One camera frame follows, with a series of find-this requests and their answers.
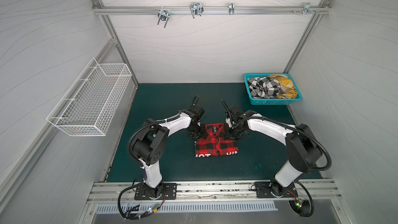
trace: red and black checkered shirt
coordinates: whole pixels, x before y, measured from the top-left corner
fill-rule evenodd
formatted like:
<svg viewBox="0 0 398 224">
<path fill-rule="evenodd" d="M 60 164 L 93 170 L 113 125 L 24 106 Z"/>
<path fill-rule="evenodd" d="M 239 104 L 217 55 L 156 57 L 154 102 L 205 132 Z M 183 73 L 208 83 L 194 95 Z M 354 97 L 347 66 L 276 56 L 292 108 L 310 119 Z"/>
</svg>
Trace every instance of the red and black checkered shirt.
<svg viewBox="0 0 398 224">
<path fill-rule="evenodd" d="M 224 139 L 224 124 L 207 124 L 205 127 L 205 137 L 195 141 L 196 157 L 224 156 L 238 153 L 237 142 Z"/>
</svg>

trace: laundry basket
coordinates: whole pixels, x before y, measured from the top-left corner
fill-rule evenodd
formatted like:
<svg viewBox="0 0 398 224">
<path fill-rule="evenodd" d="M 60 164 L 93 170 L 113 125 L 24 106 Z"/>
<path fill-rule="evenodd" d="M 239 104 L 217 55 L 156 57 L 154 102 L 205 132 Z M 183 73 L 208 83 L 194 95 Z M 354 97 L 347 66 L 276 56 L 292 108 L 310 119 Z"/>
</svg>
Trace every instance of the laundry basket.
<svg viewBox="0 0 398 224">
<path fill-rule="evenodd" d="M 256 78 L 256 77 L 267 77 L 272 74 L 286 75 L 287 77 L 289 77 L 292 80 L 292 82 L 298 92 L 297 98 L 295 98 L 295 99 L 255 99 L 255 98 L 253 98 L 250 94 L 248 79 Z M 290 75 L 288 75 L 287 73 L 247 73 L 247 74 L 245 74 L 245 84 L 246 84 L 246 90 L 249 94 L 250 104 L 252 104 L 252 105 L 290 105 L 292 102 L 301 100 L 301 93 L 300 93 L 299 89 L 297 88 L 295 81 L 293 81 L 293 78 Z"/>
<path fill-rule="evenodd" d="M 69 136 L 105 136 L 131 79 L 124 63 L 94 64 L 87 65 L 82 74 L 88 76 L 78 78 L 47 117 Z"/>
</svg>

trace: black mounting plate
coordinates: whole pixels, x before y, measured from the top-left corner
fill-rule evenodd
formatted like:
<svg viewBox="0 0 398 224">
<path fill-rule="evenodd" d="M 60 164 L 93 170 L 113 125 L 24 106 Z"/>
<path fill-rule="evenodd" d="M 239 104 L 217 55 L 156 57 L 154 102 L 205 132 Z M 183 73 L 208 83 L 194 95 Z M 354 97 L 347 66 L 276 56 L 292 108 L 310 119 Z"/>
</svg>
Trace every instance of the black mounting plate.
<svg viewBox="0 0 398 224">
<path fill-rule="evenodd" d="M 175 200 L 177 195 L 177 184 L 176 183 L 164 183 L 162 191 L 166 192 L 166 200 Z M 163 200 L 163 193 L 160 195 L 158 199 L 153 199 L 149 197 L 148 193 L 145 190 L 144 185 L 140 185 L 137 187 L 134 200 Z"/>
<path fill-rule="evenodd" d="M 256 197 L 257 198 L 275 198 L 274 195 L 271 194 L 271 189 L 267 189 L 269 182 L 254 182 L 254 187 L 256 188 Z M 293 183 L 287 186 L 286 190 L 292 192 L 297 195 L 296 187 Z M 293 197 L 289 192 L 284 194 L 281 198 L 291 198 Z"/>
</svg>

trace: green work surface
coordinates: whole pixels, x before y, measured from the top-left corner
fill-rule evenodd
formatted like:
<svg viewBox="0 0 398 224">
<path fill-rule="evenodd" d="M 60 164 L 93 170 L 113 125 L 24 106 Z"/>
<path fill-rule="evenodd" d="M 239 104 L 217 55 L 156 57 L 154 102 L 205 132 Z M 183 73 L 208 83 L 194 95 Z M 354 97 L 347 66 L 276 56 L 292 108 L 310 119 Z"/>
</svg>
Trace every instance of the green work surface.
<svg viewBox="0 0 398 224">
<path fill-rule="evenodd" d="M 130 136 L 142 123 L 152 118 L 165 119 L 188 109 L 192 98 L 199 95 L 198 105 L 205 110 L 203 124 L 224 123 L 225 108 L 236 105 L 243 112 L 253 110 L 274 120 L 294 124 L 286 106 L 254 106 L 244 83 L 182 83 L 139 84 L 127 118 L 108 182 L 131 182 L 142 176 L 138 164 L 127 155 Z M 159 160 L 165 181 L 210 181 L 271 179 L 287 161 L 286 147 L 259 132 L 248 131 L 250 136 L 238 141 L 239 152 L 229 156 L 195 157 L 195 145 L 187 131 L 180 130 L 167 139 L 166 149 Z M 311 172 L 306 179 L 320 179 L 319 172 Z"/>
</svg>

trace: metal wire rack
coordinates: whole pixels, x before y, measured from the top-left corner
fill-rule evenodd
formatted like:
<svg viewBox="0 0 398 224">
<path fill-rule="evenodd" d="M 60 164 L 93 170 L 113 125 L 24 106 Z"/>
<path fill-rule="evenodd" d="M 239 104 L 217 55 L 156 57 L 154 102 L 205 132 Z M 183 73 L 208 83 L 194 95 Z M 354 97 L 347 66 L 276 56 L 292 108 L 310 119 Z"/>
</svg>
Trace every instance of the metal wire rack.
<svg viewBox="0 0 398 224">
<path fill-rule="evenodd" d="M 105 136 L 131 72 L 124 63 L 99 64 L 93 58 L 80 78 L 53 109 L 47 121 L 69 136 Z"/>
</svg>

